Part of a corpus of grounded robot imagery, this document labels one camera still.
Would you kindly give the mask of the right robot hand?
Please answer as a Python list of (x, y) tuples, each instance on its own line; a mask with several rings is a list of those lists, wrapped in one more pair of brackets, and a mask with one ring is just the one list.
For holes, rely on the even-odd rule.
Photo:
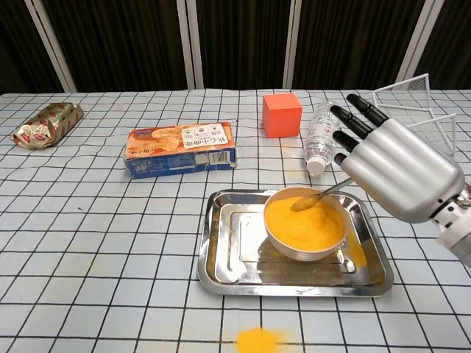
[(348, 152), (335, 161), (383, 209), (401, 221), (423, 223), (457, 198), (465, 186), (457, 163), (362, 97), (351, 93), (347, 99), (371, 124), (337, 105), (330, 108), (357, 136), (333, 133)]

